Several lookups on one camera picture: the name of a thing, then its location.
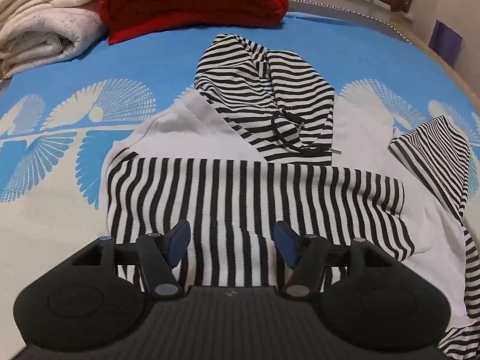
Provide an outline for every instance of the white wall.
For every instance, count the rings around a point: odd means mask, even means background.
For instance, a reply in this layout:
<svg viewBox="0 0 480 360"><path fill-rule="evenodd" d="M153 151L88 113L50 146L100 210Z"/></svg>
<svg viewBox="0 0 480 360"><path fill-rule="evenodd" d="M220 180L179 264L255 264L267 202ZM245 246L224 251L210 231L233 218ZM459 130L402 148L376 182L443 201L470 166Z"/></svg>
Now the white wall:
<svg viewBox="0 0 480 360"><path fill-rule="evenodd" d="M428 43L438 19L463 37L455 71L480 95L480 0L413 0L414 32Z"/></svg>

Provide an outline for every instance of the bed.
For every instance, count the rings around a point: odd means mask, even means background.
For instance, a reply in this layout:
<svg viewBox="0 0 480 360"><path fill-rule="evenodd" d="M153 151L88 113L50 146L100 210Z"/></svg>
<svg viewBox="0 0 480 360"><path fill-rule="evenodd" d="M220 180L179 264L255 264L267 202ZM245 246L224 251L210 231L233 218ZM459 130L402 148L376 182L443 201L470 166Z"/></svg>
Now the bed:
<svg viewBox="0 0 480 360"><path fill-rule="evenodd" d="M390 25L300 0L275 28L182 28L114 46L103 40L70 62L3 81L0 101L0 355L22 347L11 307L28 283L105 231L100 172L113 142L167 109L193 82L219 33L303 56L338 95L368 93L408 132L446 115L471 147L465 222L480 215L480 118L443 70Z"/></svg>

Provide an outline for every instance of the stack of folded blankets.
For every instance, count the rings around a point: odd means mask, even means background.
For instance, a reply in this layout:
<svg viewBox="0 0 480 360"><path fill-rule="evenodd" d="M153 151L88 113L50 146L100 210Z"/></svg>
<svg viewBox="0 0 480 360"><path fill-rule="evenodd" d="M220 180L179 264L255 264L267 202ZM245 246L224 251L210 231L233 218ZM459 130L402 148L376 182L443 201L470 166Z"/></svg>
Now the stack of folded blankets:
<svg viewBox="0 0 480 360"><path fill-rule="evenodd" d="M100 0L99 7L109 44L195 24L268 27L287 9L288 0Z"/></svg>
<svg viewBox="0 0 480 360"><path fill-rule="evenodd" d="M0 0L3 74L73 59L106 32L98 0Z"/></svg>

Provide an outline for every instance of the red blanket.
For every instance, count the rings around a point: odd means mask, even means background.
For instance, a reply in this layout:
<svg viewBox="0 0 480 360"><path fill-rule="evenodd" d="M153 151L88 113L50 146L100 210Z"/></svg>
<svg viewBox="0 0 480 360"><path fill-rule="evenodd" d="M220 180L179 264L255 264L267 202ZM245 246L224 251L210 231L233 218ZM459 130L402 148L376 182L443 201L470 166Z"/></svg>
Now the red blanket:
<svg viewBox="0 0 480 360"><path fill-rule="evenodd" d="M267 27L278 23L288 0L100 0L109 44L195 24Z"/></svg>

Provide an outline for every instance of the black drawstring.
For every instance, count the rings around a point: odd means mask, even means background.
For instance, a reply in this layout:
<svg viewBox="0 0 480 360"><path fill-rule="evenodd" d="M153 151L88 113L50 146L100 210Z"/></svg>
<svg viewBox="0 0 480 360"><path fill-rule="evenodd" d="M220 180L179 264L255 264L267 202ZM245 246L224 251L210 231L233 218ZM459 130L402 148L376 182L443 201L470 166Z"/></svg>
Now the black drawstring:
<svg viewBox="0 0 480 360"><path fill-rule="evenodd" d="M275 111L272 114L272 117L270 119L271 122L272 122L272 130L275 133L275 137L278 138L278 140L280 140L280 142L282 142L282 144L285 147L288 147L289 149L300 153L304 157L318 157L321 154L323 154L324 152L330 150L330 147L327 144L324 144L324 143L320 144L318 147L315 147L315 148L294 146L292 143L287 141L282 136L282 134L280 134L280 132L278 130L278 127L277 127L277 124L276 124L275 120L280 116L283 116L283 117L285 117L286 120L288 120L292 123L298 124L300 126L302 126L306 122L306 120L301 116L291 114L290 112L287 112L285 110L282 110L281 112L280 111Z"/></svg>

